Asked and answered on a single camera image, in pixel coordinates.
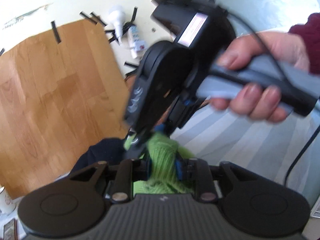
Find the striped fabric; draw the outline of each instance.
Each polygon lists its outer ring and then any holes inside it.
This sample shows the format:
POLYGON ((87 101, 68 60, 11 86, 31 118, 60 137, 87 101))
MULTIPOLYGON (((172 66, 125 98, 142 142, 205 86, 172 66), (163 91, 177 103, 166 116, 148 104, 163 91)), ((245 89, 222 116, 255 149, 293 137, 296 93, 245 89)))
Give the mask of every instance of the striped fabric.
MULTIPOLYGON (((281 124, 252 122, 210 106, 197 111, 171 138, 210 165, 230 161, 282 184, 290 164, 310 138, 320 118, 291 114, 281 124)), ((320 136, 289 177, 289 187, 302 193, 312 206, 320 194, 320 136)))

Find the label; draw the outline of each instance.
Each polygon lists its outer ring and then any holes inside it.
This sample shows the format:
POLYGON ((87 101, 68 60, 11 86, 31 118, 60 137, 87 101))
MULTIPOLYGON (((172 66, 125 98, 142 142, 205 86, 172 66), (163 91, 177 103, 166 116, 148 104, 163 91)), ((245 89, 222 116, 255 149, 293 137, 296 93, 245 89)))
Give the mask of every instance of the label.
POLYGON ((178 43, 186 47, 189 47, 195 39, 196 35, 198 34, 207 17, 208 16, 205 14, 196 13, 196 15, 193 17, 193 19, 181 35, 180 39, 178 40, 178 43))
POLYGON ((132 98, 130 100, 132 105, 127 107, 127 110, 129 113, 134 113, 138 109, 138 103, 139 103, 140 97, 142 95, 142 92, 143 92, 143 88, 141 88, 141 87, 138 87, 137 89, 133 90, 132 97, 134 97, 134 98, 132 98))

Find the hand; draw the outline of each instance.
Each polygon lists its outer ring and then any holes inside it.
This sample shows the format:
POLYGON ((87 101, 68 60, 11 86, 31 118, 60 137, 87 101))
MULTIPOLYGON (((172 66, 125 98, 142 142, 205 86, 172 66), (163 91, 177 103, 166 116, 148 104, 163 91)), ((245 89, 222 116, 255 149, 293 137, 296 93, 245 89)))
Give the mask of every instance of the hand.
MULTIPOLYGON (((265 42, 277 60, 286 61, 304 71, 309 71, 310 62, 303 39, 296 34, 262 32, 259 36, 265 42)), ((217 60, 217 64, 236 70, 245 67, 255 55, 264 51, 252 35, 235 39, 226 52, 217 60)), ((247 84, 233 100, 211 98, 210 103, 218 110, 228 107, 237 114, 248 115, 253 120, 281 122, 287 117, 284 109, 277 107, 281 91, 270 86, 262 91, 258 84, 247 84)))

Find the warning label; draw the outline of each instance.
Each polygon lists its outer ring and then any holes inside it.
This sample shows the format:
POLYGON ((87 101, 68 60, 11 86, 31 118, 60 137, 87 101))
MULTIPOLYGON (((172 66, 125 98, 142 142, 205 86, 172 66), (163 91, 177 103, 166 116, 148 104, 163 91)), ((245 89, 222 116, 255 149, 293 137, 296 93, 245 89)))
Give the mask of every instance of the warning label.
POLYGON ((196 35, 198 34, 207 17, 208 16, 205 14, 197 13, 187 26, 186 30, 184 31, 180 39, 178 40, 178 43, 186 47, 189 47, 195 39, 196 35))

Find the black tape strip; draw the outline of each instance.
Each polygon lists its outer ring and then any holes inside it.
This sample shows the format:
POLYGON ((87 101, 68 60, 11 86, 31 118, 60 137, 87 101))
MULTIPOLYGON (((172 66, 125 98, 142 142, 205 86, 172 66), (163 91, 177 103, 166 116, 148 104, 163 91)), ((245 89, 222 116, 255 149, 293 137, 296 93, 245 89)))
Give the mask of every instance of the black tape strip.
POLYGON ((88 15, 86 15, 84 12, 81 12, 80 15, 84 18, 86 18, 87 20, 89 20, 90 22, 92 22, 94 25, 97 25, 97 22, 93 19, 91 19, 88 15))
POLYGON ((125 35, 125 34, 128 32, 128 30, 129 30, 129 28, 130 28, 131 26, 134 26, 134 24, 133 24, 132 22, 126 22, 126 23, 123 25, 123 28, 122 28, 122 33, 123 33, 123 35, 125 35))
POLYGON ((137 15, 137 10, 138 10, 138 7, 135 7, 133 9, 133 14, 132 14, 132 17, 131 17, 131 21, 130 22, 134 22, 134 20, 136 19, 136 15, 137 15))
POLYGON ((61 39, 60 39, 58 30, 57 30, 57 27, 56 27, 56 24, 55 24, 54 21, 51 22, 51 27, 52 27, 52 30, 53 30, 54 37, 56 38, 56 41, 59 44, 61 42, 61 39))
POLYGON ((104 21, 101 20, 101 18, 97 15, 95 15, 94 12, 90 13, 90 15, 92 15, 92 17, 94 17, 101 25, 103 25, 104 27, 106 27, 108 24, 106 24, 104 21))
POLYGON ((134 64, 131 64, 131 63, 128 63, 128 62, 124 62, 124 65, 127 65, 129 67, 134 67, 134 68, 139 67, 138 65, 134 65, 134 64))
POLYGON ((104 31, 104 33, 116 33, 116 31, 115 30, 106 30, 106 31, 104 31))
POLYGON ((116 36, 112 36, 112 38, 109 39, 109 43, 113 42, 116 40, 116 36))
POLYGON ((127 74, 125 74, 125 78, 127 79, 128 77, 135 75, 137 73, 137 71, 138 71, 137 69, 134 69, 134 70, 128 72, 127 74))

